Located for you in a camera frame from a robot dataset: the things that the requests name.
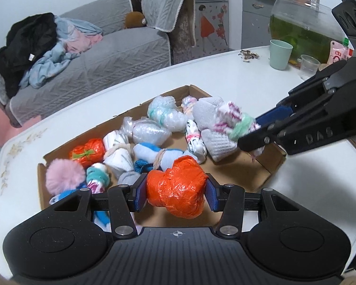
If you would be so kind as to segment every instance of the gray sofa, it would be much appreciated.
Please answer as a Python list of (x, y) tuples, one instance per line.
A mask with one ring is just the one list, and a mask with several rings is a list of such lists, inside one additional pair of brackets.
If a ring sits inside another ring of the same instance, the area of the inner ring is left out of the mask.
[(173, 31), (124, 29), (130, 11), (141, 11), (141, 0), (97, 0), (60, 15), (91, 22), (103, 29), (103, 40), (73, 59), (69, 66), (40, 89), (21, 89), (12, 99), (3, 95), (0, 107), (14, 124), (51, 114), (105, 88), (191, 59), (193, 0), (184, 0)]

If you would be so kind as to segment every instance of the girl in red dress sticker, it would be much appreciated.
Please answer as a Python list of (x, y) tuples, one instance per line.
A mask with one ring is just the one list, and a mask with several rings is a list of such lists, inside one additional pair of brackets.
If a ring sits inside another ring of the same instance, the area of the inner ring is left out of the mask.
[(209, 36), (213, 33), (215, 33), (215, 28), (211, 24), (211, 22), (204, 16), (204, 12), (206, 10), (206, 7), (202, 4), (199, 6), (199, 11), (200, 11), (200, 36), (202, 37), (202, 45), (203, 45), (203, 52), (206, 53), (205, 50), (205, 42), (204, 39), (207, 39), (213, 47), (215, 47), (215, 44), (212, 42), (212, 40), (209, 38)]

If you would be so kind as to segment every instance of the metal screw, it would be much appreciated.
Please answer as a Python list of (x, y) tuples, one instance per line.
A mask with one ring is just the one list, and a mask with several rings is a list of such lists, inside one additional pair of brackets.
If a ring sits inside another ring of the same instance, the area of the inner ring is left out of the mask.
[(232, 236), (234, 234), (237, 234), (239, 230), (235, 226), (226, 225), (222, 226), (219, 231), (224, 235)]
[(133, 228), (127, 225), (123, 226), (118, 226), (115, 229), (115, 233), (121, 235), (121, 236), (127, 236), (133, 232)]

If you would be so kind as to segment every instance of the mint green cup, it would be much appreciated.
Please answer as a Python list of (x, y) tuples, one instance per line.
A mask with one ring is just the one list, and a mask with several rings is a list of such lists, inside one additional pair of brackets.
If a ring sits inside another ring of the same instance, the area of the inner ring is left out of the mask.
[(289, 62), (292, 50), (293, 46), (289, 43), (272, 39), (270, 41), (270, 66), (283, 71)]

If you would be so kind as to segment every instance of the fish tank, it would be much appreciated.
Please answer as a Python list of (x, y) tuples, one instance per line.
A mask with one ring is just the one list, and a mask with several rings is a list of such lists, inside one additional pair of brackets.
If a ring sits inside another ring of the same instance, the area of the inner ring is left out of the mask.
[(331, 41), (343, 43), (345, 37), (331, 9), (310, 0), (276, 0), (269, 26), (272, 39), (293, 46), (289, 63), (295, 66), (301, 55), (327, 63)]

